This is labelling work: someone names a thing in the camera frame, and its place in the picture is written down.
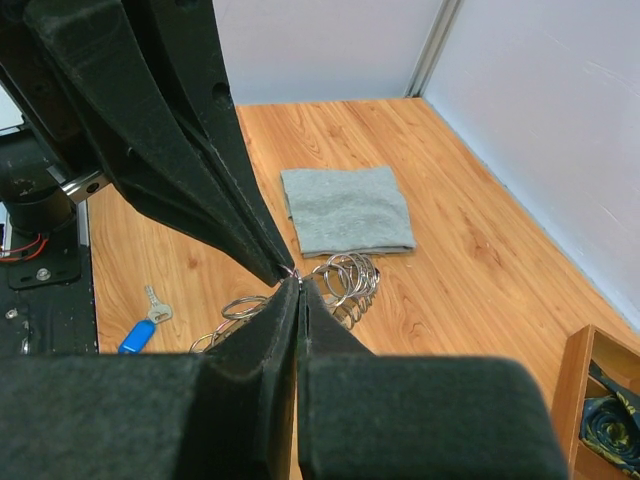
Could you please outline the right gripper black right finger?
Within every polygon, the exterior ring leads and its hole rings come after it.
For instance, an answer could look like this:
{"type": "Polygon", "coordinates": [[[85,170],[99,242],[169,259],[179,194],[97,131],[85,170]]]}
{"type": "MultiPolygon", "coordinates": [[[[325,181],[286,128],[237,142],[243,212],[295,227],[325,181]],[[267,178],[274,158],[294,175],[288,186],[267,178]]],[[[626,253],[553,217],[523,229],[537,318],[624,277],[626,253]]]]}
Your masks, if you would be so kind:
{"type": "Polygon", "coordinates": [[[543,395],[518,362],[376,355],[301,286],[298,461],[307,479],[565,479],[543,395]]]}

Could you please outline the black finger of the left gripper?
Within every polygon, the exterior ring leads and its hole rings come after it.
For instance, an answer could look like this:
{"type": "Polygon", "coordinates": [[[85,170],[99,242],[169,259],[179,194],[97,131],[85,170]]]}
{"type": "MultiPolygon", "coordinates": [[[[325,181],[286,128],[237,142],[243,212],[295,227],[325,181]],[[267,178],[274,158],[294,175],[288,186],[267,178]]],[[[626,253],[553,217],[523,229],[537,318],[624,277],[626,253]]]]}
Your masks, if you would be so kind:
{"type": "Polygon", "coordinates": [[[247,231],[201,148],[176,117],[173,82],[149,1],[31,1],[24,21],[52,61],[100,166],[141,214],[227,254],[267,285],[280,273],[245,267],[247,231]]]}
{"type": "Polygon", "coordinates": [[[236,218],[247,233],[245,267],[291,273],[294,261],[258,187],[231,96],[210,1],[149,1],[151,25],[164,54],[160,79],[174,84],[176,117],[203,151],[236,218]]]}

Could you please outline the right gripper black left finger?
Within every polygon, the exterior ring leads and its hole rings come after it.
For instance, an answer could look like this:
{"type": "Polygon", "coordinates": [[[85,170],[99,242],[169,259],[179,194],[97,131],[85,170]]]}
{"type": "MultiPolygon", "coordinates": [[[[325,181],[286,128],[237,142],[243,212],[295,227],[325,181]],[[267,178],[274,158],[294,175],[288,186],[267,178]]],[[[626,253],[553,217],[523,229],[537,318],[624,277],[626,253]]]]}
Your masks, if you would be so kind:
{"type": "Polygon", "coordinates": [[[203,354],[1,361],[5,479],[285,479],[299,284],[203,354]]]}

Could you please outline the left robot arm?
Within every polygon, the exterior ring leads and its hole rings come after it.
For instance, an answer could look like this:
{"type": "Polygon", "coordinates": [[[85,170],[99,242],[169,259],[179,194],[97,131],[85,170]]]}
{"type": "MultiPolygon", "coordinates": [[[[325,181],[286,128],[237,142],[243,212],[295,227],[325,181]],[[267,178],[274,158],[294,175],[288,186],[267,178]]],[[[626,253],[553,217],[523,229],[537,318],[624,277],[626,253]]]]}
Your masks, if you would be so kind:
{"type": "Polygon", "coordinates": [[[5,1],[1,197],[40,205],[106,181],[140,214],[267,285],[291,254],[263,200],[209,1],[5,1]]]}

